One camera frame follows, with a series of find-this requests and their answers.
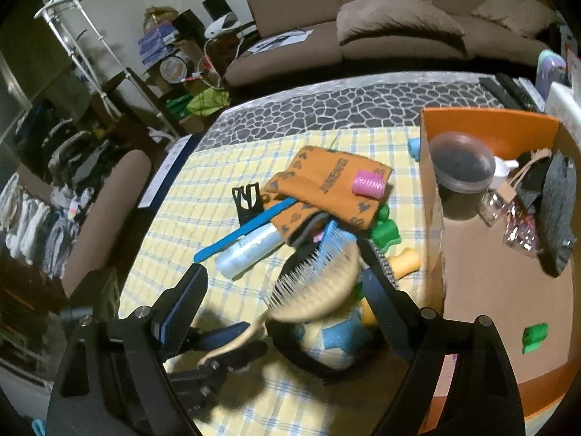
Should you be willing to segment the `cream paddle hairbrush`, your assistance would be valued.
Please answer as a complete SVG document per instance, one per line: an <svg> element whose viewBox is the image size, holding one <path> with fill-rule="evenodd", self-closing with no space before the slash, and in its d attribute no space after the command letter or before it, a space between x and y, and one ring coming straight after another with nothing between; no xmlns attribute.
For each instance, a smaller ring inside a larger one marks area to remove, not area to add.
<svg viewBox="0 0 581 436"><path fill-rule="evenodd" d="M296 324L319 320L333 313L352 293L361 269L360 259L354 242L349 242L326 261L320 258L319 251L315 252L313 257L275 282L265 312L231 342L231 346L249 342L268 321ZM198 364L201 366L219 351L206 354Z"/></svg>

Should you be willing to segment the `green hair roller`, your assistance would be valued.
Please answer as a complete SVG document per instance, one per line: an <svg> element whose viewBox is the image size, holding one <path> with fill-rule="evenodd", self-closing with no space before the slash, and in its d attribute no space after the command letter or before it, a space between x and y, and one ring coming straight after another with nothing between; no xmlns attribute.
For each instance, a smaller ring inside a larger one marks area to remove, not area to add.
<svg viewBox="0 0 581 436"><path fill-rule="evenodd" d="M401 243L401 235L396 222L390 218L390 208L383 205L377 213L376 222L370 232L372 242L382 251L386 252L392 246Z"/></svg>
<svg viewBox="0 0 581 436"><path fill-rule="evenodd" d="M525 328L522 335L522 353L527 354L538 350L548 334L549 325L547 323L539 323Z"/></svg>

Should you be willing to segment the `pink hair roller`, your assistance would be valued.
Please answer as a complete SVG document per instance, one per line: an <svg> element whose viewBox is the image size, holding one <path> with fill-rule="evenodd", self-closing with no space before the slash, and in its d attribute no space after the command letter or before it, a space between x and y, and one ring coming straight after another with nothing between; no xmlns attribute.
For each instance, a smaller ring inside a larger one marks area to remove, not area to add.
<svg viewBox="0 0 581 436"><path fill-rule="evenodd" d="M381 200L384 197L386 181L381 173L360 169L352 183L352 192L357 196Z"/></svg>

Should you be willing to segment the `clear bag of hair ties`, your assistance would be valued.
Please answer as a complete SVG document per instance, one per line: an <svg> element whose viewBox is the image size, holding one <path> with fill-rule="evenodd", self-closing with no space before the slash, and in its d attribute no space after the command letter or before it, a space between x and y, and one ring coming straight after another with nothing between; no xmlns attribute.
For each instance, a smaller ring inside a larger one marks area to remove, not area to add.
<svg viewBox="0 0 581 436"><path fill-rule="evenodd" d="M518 203L511 203L508 206L503 243L531 257L541 251L536 218Z"/></svg>

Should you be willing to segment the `dark round lidded container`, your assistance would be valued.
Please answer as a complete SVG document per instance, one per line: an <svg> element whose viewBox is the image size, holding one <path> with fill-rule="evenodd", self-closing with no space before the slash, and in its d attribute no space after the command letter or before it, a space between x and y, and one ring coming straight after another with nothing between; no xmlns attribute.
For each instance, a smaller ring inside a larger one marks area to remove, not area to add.
<svg viewBox="0 0 581 436"><path fill-rule="evenodd" d="M445 218L473 218L494 177L492 151L472 135L448 131L429 142L429 154Z"/></svg>

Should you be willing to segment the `grey knit sock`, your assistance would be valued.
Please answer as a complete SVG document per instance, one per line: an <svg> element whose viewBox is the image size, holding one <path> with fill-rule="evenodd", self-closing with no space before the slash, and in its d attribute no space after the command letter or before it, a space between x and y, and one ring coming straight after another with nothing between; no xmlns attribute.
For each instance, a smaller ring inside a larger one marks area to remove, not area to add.
<svg viewBox="0 0 581 436"><path fill-rule="evenodd" d="M556 151L545 175L539 214L542 264L545 271L555 278L564 271L577 242L571 227L576 186L574 161Z"/></svg>

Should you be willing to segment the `white measuring scoop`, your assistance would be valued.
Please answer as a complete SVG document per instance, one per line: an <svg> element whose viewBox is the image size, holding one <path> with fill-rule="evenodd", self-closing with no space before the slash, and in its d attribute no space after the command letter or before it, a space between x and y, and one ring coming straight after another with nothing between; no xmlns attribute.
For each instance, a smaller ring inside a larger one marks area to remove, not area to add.
<svg viewBox="0 0 581 436"><path fill-rule="evenodd" d="M508 179L509 174L519 167L519 162L516 160L504 160L498 156L494 157L495 171L489 188L491 190L497 189L503 182Z"/></svg>

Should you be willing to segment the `blue plastic comb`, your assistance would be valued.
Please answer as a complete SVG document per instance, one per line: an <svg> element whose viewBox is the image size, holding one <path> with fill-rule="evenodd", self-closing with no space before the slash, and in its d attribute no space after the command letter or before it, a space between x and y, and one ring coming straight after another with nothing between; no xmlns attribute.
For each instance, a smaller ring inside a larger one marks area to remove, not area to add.
<svg viewBox="0 0 581 436"><path fill-rule="evenodd" d="M319 255L323 261L339 253L349 242L357 242L357 237L340 228L339 222L332 219L324 229L322 239L319 243Z"/></svg>

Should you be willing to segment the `brown chair backrest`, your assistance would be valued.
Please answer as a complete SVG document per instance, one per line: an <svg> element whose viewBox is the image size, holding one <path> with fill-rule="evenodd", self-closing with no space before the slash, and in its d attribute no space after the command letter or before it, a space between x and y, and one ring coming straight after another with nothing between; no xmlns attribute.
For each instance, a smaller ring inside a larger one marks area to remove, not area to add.
<svg viewBox="0 0 581 436"><path fill-rule="evenodd" d="M70 298L88 273L104 268L150 177L147 155L133 150L115 165L90 208L65 266L61 284Z"/></svg>

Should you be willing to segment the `black plastic hair claw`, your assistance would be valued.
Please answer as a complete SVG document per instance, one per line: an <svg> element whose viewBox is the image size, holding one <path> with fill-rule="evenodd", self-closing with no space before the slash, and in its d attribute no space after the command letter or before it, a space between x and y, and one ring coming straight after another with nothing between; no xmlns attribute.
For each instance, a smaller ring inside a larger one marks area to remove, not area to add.
<svg viewBox="0 0 581 436"><path fill-rule="evenodd" d="M234 200L240 226L246 225L264 211L262 195L257 182L232 187L231 195Z"/></svg>

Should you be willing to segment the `blue nail file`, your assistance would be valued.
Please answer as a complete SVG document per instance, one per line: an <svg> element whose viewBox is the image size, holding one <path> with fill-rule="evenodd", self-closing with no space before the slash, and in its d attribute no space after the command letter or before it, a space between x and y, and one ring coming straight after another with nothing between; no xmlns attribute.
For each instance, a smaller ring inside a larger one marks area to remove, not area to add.
<svg viewBox="0 0 581 436"><path fill-rule="evenodd" d="M193 256L194 263L202 263L215 255L216 253L222 251L224 248L231 246L234 242L241 238L255 229L258 229L260 226L265 225L265 223L270 222L272 218L275 218L276 215L279 215L283 211L287 210L289 207L293 206L297 203L295 198L285 198L282 202L279 202L277 205L269 208L267 211L263 211L260 215L255 218L252 218L251 221L242 225L239 229L234 230L233 232L229 233L216 243L198 251Z"/></svg>

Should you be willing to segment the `orange patterned sock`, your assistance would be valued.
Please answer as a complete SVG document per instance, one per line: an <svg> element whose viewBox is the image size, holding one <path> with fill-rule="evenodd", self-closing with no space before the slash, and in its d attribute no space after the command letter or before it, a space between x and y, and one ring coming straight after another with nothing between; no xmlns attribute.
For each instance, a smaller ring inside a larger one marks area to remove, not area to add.
<svg viewBox="0 0 581 436"><path fill-rule="evenodd" d="M351 230L368 229L379 208L375 198L354 194L353 184L361 171L378 174L387 181L392 168L358 154L305 146L289 166L261 188L266 210L285 198L296 203L271 219L289 245L303 242L308 229L319 225L325 214Z"/></svg>

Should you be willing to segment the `black remote control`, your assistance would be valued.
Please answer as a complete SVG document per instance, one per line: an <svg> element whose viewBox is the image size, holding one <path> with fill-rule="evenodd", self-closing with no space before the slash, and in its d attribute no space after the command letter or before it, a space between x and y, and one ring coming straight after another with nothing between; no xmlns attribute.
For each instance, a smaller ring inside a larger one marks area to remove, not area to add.
<svg viewBox="0 0 581 436"><path fill-rule="evenodd" d="M480 77L479 82L505 108L541 112L531 95L506 74L498 73L493 77Z"/></svg>

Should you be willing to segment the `brown sofa cushion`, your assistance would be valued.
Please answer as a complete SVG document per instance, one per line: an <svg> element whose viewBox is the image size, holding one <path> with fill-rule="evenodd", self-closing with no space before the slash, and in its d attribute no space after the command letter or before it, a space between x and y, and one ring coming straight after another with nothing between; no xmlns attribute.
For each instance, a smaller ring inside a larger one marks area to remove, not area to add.
<svg viewBox="0 0 581 436"><path fill-rule="evenodd" d="M337 37L345 45L362 37L412 36L460 40L465 31L428 0L354 0L336 17Z"/></svg>

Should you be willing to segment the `brown sofa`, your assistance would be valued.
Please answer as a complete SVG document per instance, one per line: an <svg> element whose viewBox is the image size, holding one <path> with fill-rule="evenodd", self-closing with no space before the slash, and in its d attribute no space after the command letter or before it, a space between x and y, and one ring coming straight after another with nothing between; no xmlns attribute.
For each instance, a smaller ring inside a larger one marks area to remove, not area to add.
<svg viewBox="0 0 581 436"><path fill-rule="evenodd" d="M227 68L236 89L349 71L527 70L556 33L538 0L246 0L264 50Z"/></svg>

